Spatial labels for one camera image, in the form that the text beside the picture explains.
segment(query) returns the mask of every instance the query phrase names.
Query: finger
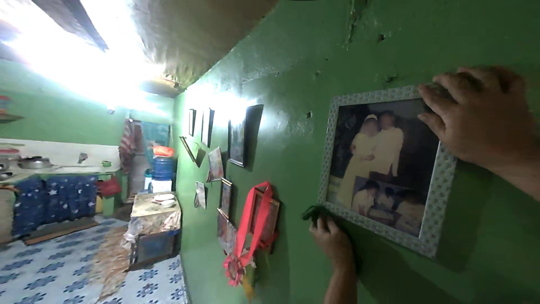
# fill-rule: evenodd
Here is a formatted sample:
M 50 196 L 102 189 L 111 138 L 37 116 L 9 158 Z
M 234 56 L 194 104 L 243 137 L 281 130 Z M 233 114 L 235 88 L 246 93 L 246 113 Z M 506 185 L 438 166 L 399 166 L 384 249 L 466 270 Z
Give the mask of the finger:
M 325 221 L 322 219 L 322 217 L 319 216 L 319 218 L 317 219 L 317 231 L 319 233 L 324 233 L 326 232 L 326 229 L 325 229 Z
M 439 140 L 442 140 L 442 137 L 444 137 L 444 132 L 446 131 L 446 125 L 439 115 L 435 113 L 423 113 L 418 115 L 418 119 L 427 124 L 433 133 L 437 135 Z
M 523 77 L 501 66 L 491 67 L 491 69 L 497 74 L 504 93 L 525 95 L 525 80 Z
M 420 96 L 422 96 L 433 112 L 437 113 L 439 116 L 445 116 L 447 112 L 455 106 L 453 101 L 441 96 L 433 88 L 429 88 L 425 84 L 418 86 L 418 93 L 420 93 Z
M 475 91 L 474 87 L 466 77 L 456 73 L 444 73 L 434 76 L 433 82 L 446 88 L 448 93 L 450 93 L 458 103 L 463 103 L 467 99 L 467 96 Z
M 328 225 L 328 230 L 330 230 L 330 234 L 335 234 L 340 231 L 339 227 L 330 217 L 326 220 L 326 224 Z
M 467 73 L 478 79 L 486 90 L 501 91 L 501 82 L 499 81 L 497 74 L 493 71 L 481 68 L 460 67 L 457 72 Z
M 309 232 L 311 232 L 312 234 L 317 233 L 317 228 L 315 227 L 315 225 L 313 225 L 313 223 L 311 223 L 311 225 L 309 226 Z

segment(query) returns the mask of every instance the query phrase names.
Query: patterned white frame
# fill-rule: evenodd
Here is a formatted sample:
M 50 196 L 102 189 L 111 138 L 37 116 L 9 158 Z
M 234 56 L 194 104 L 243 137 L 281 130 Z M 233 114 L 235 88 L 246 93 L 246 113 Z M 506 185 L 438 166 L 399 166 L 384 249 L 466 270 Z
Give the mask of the patterned white frame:
M 437 246 L 441 236 L 442 223 L 448 195 L 457 159 L 450 155 L 448 150 L 439 142 L 435 165 L 431 175 L 426 209 L 420 229 L 419 237 L 414 237 L 405 232 L 386 226 L 360 214 L 356 214 L 349 209 L 326 201 L 328 192 L 328 179 L 330 176 L 330 165 L 334 150 L 334 136 L 336 131 L 336 121 L 338 110 L 343 105 L 369 104 L 391 101 L 405 101 L 421 98 L 414 86 L 372 91 L 360 94 L 350 94 L 345 96 L 335 96 L 330 105 L 328 116 L 328 127 L 326 129 L 325 156 L 322 167 L 321 183 L 319 186 L 319 204 L 324 205 L 328 210 L 361 227 L 367 228 L 379 235 L 382 235 L 398 244 L 401 244 L 413 251 L 430 258 L 435 258 Z

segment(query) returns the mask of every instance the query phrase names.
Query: table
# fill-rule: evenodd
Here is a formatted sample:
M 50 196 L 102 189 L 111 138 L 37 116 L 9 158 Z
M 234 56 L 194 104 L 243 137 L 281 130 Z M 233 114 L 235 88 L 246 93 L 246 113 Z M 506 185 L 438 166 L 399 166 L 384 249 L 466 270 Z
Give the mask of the table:
M 133 202 L 130 223 L 124 239 L 131 244 L 129 270 L 176 256 L 180 250 L 182 209 L 176 196 L 169 208 L 153 203 L 158 192 L 137 194 Z

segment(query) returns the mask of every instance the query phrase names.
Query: bride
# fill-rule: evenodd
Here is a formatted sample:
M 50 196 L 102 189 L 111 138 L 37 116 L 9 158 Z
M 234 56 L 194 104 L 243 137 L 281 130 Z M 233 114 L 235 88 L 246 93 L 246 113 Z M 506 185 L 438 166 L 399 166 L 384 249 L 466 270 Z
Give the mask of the bride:
M 360 132 L 356 134 L 350 145 L 350 151 L 353 153 L 345 170 L 345 175 L 341 181 L 340 189 L 337 194 L 338 200 L 348 209 L 351 208 L 353 199 L 353 188 L 356 177 L 369 177 L 371 163 L 375 158 L 375 136 L 379 133 L 379 123 L 377 116 L 371 114 L 366 117 Z

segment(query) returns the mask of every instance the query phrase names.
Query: blue tiled floor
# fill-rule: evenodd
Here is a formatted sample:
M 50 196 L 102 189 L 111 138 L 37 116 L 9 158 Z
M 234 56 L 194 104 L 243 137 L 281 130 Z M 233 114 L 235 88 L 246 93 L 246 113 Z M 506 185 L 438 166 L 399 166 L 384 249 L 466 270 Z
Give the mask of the blue tiled floor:
M 87 277 L 92 257 L 109 229 L 122 225 L 126 222 L 105 220 L 97 227 L 34 246 L 12 243 L 0 252 L 0 303 L 96 303 L 102 286 L 90 283 Z M 129 272 L 120 291 L 100 302 L 168 303 L 188 303 L 179 256 L 156 263 L 152 269 Z

